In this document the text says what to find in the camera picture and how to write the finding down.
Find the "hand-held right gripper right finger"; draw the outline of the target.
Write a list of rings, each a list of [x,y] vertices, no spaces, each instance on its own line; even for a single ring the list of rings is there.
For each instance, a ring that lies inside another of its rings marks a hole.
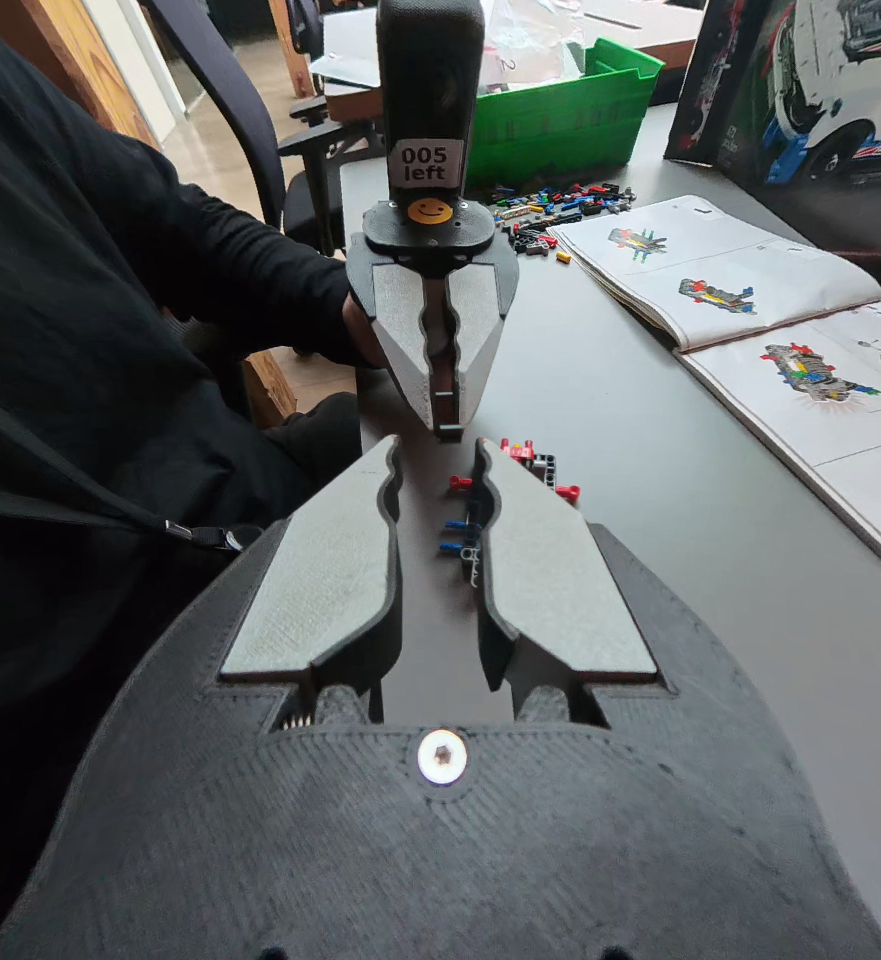
[[[578,509],[488,438],[476,441],[472,479],[488,687],[654,682],[659,667]]]

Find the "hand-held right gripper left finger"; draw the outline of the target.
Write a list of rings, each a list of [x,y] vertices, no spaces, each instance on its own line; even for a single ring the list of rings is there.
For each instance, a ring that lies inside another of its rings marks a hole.
[[[296,510],[218,677],[371,689],[401,650],[400,438],[388,435]]]

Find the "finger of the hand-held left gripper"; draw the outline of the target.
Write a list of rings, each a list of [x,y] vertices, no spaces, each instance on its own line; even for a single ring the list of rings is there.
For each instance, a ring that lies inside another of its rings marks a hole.
[[[423,325],[424,278],[399,264],[372,270],[375,316],[372,328],[386,357],[391,378],[425,428],[436,434],[431,366]]]
[[[504,329],[493,265],[470,264],[447,276],[444,319],[444,431],[464,431],[482,400]]]

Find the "lego engine frame assembly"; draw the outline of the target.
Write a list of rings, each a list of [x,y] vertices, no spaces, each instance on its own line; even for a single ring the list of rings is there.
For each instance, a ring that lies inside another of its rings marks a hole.
[[[500,450],[521,466],[540,484],[551,490],[574,508],[579,507],[581,488],[577,485],[562,485],[557,480],[557,460],[552,454],[539,453],[533,442],[512,443],[508,438],[500,441]],[[448,480],[448,493],[463,495],[463,516],[443,522],[443,537],[438,542],[437,553],[459,564],[462,578],[471,589],[478,587],[482,560],[482,530],[485,522],[480,518],[480,500],[469,476],[452,475]]]

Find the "person's left forearm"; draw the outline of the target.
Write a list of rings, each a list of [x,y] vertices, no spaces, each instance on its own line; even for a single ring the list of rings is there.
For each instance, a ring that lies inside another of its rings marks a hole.
[[[219,326],[255,350],[287,346],[365,364],[344,318],[340,260],[193,185],[164,183],[141,214],[142,282],[176,318]]]

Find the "pile of loose lego pieces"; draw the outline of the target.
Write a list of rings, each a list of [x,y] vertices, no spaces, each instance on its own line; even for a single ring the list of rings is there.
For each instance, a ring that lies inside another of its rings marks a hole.
[[[548,257],[558,249],[559,241],[551,233],[555,227],[628,212],[637,199],[631,187],[611,182],[587,186],[574,182],[564,189],[541,187],[527,194],[498,186],[486,208],[513,252],[533,258]]]

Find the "black lego set box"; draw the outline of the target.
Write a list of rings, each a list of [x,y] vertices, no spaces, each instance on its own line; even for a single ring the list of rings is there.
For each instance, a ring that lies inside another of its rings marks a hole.
[[[664,158],[881,285],[881,1],[708,2]]]

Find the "person's left hand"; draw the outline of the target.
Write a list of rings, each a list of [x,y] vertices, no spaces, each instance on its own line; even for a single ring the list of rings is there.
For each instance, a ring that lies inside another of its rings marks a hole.
[[[372,369],[386,369],[387,359],[377,339],[373,322],[351,293],[347,294],[341,308],[341,318],[357,352]]]

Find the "crumpled clear plastic bags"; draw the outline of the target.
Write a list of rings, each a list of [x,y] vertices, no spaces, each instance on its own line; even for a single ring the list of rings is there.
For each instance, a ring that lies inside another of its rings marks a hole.
[[[480,94],[578,79],[584,12],[577,1],[482,1]]]

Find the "green plastic bin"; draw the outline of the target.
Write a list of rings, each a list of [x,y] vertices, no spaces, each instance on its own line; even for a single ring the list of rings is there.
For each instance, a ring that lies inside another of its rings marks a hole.
[[[584,61],[578,78],[478,97],[467,191],[554,184],[630,160],[663,62],[605,38]]]

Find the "black office chair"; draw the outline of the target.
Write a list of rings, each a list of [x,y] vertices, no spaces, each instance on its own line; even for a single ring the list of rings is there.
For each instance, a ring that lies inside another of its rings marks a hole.
[[[147,1],[146,7],[239,142],[264,221],[324,255],[345,251],[340,168],[383,156],[375,120],[323,117],[279,141],[265,102],[202,8],[189,1]]]

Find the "white instruction booklet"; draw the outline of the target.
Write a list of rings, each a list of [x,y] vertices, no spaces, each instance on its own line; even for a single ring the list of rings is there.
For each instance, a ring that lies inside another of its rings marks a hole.
[[[881,558],[878,282],[692,195],[551,233]]]

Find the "person's torso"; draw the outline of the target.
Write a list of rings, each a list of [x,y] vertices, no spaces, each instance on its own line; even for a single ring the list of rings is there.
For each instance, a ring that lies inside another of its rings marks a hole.
[[[231,410],[142,281],[142,210],[180,183],[0,38],[0,419],[163,520],[270,524],[305,468]],[[0,516],[0,714],[120,639],[151,643],[228,563],[161,534]]]

